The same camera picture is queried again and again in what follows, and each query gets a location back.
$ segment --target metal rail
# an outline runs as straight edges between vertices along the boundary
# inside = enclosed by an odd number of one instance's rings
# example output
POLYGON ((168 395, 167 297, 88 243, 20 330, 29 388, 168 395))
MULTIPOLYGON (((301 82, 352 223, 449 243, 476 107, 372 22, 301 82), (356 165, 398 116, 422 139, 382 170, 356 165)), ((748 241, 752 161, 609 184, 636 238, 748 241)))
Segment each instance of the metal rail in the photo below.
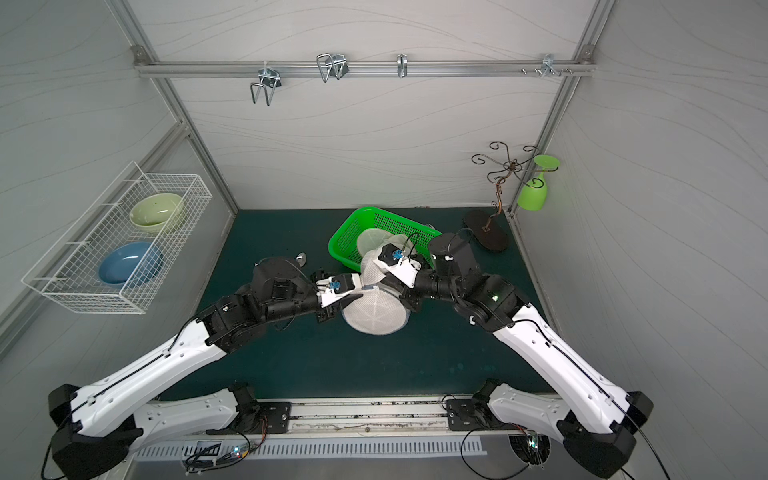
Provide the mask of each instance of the metal rail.
MULTIPOLYGON (((140 77, 146 78, 256 78, 268 66, 281 78, 318 78, 315 61, 158 61, 137 63, 140 77)), ((399 63, 392 61, 348 61, 345 78, 397 78, 399 63)), ((592 75, 591 62, 554 61, 554 70, 563 77, 592 75)), ((541 61, 414 61, 408 60, 408 77, 533 77, 541 74, 541 61)))

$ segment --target wire basket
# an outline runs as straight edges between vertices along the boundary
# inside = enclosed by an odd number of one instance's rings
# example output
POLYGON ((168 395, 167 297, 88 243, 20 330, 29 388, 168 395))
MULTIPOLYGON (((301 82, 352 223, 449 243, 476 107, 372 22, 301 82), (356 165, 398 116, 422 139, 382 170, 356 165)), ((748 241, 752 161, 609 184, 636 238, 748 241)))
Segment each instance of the wire basket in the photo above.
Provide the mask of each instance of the wire basket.
POLYGON ((131 164, 22 282, 76 313, 145 313, 211 198, 200 175, 148 174, 131 164), (182 201, 159 232, 137 229, 129 218, 131 209, 159 193, 178 194, 182 201), (98 273, 104 258, 141 241, 151 245, 125 283, 104 283, 98 273))

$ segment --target green plastic basket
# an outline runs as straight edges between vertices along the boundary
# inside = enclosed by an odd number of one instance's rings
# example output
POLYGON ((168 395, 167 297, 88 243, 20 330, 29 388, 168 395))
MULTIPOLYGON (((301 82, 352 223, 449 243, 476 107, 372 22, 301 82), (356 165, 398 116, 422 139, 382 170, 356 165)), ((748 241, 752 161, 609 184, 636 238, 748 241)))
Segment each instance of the green plastic basket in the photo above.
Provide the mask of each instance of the green plastic basket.
POLYGON ((441 235, 440 232, 376 207, 358 208, 349 215, 328 242, 328 252, 331 257, 359 272, 362 257, 357 251, 357 237, 363 230, 369 228, 381 228, 392 235, 399 233, 410 235, 413 232, 419 232, 419 235, 414 235, 411 241, 415 240, 416 252, 422 254, 430 265, 432 264, 427 244, 431 239, 441 235))

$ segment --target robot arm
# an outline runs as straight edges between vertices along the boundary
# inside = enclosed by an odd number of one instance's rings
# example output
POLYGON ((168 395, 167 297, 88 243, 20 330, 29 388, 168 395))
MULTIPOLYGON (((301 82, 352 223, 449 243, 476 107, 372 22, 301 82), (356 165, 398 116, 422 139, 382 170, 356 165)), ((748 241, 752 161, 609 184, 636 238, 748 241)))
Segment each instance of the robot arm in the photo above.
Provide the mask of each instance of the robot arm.
MULTIPOLYGON (((513 348, 564 405, 553 408, 547 399, 499 384, 485 399, 495 416, 562 441, 591 472, 615 472, 627 461, 635 427, 645 422, 653 404, 592 369, 508 281, 483 273, 468 243, 456 238, 448 233, 429 243, 434 269, 423 257, 404 257, 394 246, 384 246, 374 263, 384 276, 381 284, 395 290, 411 311, 418 312, 424 298, 453 302, 459 315, 513 348), (528 401, 521 402, 523 397, 528 401)), ((245 388, 179 402, 150 401, 194 370, 263 335, 270 324, 307 313, 325 322, 371 288, 376 286, 363 286, 356 273, 328 277, 319 271, 307 279, 293 259, 262 261, 250 284, 188 320, 178 335, 152 352, 94 384, 54 390, 48 398, 58 426, 52 458, 69 480, 86 480, 162 439, 226 427, 249 432, 258 423, 258 407, 245 388)))

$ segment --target dark green mat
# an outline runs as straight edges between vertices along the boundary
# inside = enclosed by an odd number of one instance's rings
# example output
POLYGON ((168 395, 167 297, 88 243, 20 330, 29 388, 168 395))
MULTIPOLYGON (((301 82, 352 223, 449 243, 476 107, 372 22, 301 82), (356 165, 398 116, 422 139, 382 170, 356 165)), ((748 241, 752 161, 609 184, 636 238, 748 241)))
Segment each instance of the dark green mat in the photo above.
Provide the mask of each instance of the dark green mat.
MULTIPOLYGON (((431 223, 442 232, 462 228, 468 208, 410 208, 392 212, 431 223)), ((328 240, 351 210, 242 210, 237 215, 201 306, 249 283, 253 264, 264 257, 306 252, 307 275, 324 269, 348 271, 328 254, 328 240)), ((504 253, 472 248, 483 269, 506 276, 538 299, 514 243, 504 253)), ((452 306, 426 300, 405 328, 388 336, 359 333, 342 318, 318 325, 314 316, 293 321, 284 332, 271 329, 237 352, 187 376, 164 400, 214 392, 238 380, 260 398, 393 396, 472 393, 493 377, 529 392, 552 392, 517 353, 452 306)))

